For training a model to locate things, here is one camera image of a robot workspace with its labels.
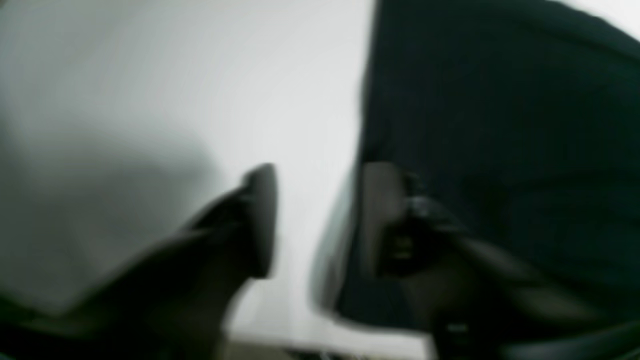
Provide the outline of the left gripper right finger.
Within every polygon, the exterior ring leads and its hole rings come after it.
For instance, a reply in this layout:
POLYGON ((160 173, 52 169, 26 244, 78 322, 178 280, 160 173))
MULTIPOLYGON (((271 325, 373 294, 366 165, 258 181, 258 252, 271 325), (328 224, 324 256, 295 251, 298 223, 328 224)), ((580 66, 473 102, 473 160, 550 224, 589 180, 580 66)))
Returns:
POLYGON ((639 322, 614 321, 466 230, 420 178, 391 162, 361 172, 364 271, 394 278, 439 360, 637 360, 639 322))

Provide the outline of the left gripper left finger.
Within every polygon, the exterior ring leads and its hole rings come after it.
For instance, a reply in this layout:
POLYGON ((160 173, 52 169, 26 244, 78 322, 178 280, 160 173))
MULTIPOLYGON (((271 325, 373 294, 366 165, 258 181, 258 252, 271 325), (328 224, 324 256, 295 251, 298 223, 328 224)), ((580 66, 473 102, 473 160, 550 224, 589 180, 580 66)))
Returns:
POLYGON ((278 208, 275 166, 242 184, 185 231, 144 256, 82 305, 82 333, 52 360, 212 360, 233 298, 270 273, 278 208))

